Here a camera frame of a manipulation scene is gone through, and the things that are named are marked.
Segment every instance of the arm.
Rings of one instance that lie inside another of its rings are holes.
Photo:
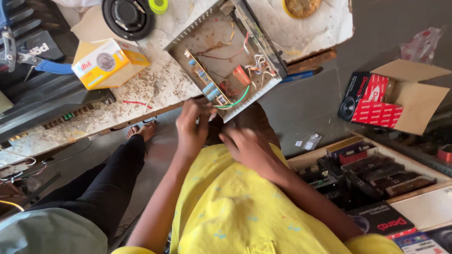
[[[179,140],[168,171],[152,194],[127,246],[139,246],[162,253],[174,217],[177,199],[188,169],[202,149],[207,137],[210,105],[188,100],[176,121]]]
[[[288,169],[260,134],[250,129],[229,129],[220,138],[236,161],[277,185],[297,207],[323,222],[341,241],[363,234],[344,212]]]

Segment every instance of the small plastic packet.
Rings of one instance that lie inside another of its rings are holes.
[[[312,134],[309,140],[305,143],[305,146],[303,148],[308,151],[314,150],[321,138],[322,136],[320,136],[319,134],[316,133]]]
[[[431,63],[438,41],[445,30],[445,26],[430,27],[417,33],[408,43],[400,44],[400,58],[417,63]]]

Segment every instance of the gray floor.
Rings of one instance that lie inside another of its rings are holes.
[[[399,43],[409,41],[416,33],[430,26],[451,26],[451,9],[450,0],[416,1],[415,4],[411,0],[354,0],[355,34],[337,47],[338,57],[324,63],[325,69],[320,74],[278,85],[259,100],[270,124],[280,136],[284,155],[293,157],[305,152],[295,143],[303,141],[304,144],[313,133],[322,136],[320,147],[344,139],[350,131],[362,129],[360,125],[349,124],[336,117],[351,73],[356,70],[370,71],[392,61],[399,51]],[[449,27],[439,42],[434,65],[452,69],[451,45],[452,28]],[[452,75],[429,80],[428,83],[451,87]],[[440,107],[447,106],[451,99],[449,93]],[[158,118],[156,136],[148,144],[150,156],[138,177],[124,224],[143,209],[169,165],[176,145],[174,120],[179,112],[176,109]],[[94,140],[82,153],[50,166],[35,178],[35,182],[45,182],[58,171],[62,177],[45,193],[64,185],[112,154],[119,144],[125,142],[126,131],[117,131]],[[55,158],[64,159],[88,145],[89,140],[81,140]]]

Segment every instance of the gray cloth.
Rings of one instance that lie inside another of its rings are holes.
[[[0,254],[104,254],[107,236],[63,208],[15,214],[0,222]]]

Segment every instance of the bare foot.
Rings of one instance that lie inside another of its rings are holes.
[[[132,126],[127,133],[127,139],[132,137],[132,135],[138,134],[143,136],[144,142],[146,142],[155,134],[156,125],[156,122],[153,121],[143,125],[140,129],[138,129],[138,126]]]

